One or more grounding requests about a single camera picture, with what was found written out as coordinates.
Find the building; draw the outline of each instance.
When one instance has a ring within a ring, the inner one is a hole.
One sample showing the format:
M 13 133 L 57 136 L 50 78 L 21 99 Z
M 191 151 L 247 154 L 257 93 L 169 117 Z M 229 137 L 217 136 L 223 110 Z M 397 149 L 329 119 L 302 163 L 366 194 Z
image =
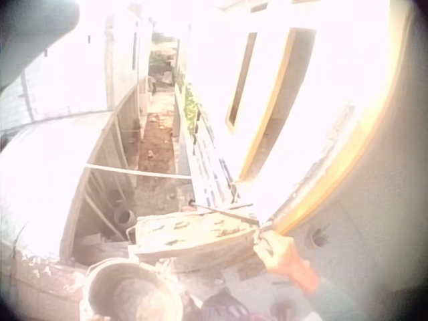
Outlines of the building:
M 254 203 L 364 307 L 375 288 L 420 286 L 417 10 L 394 0 L 210 4 L 180 38 L 175 88 L 179 168 L 196 202 Z
M 141 5 L 83 3 L 75 30 L 0 96 L 1 289 L 25 319 L 78 320 L 75 237 L 126 237 L 106 196 L 134 182 L 86 165 L 137 165 L 151 34 Z

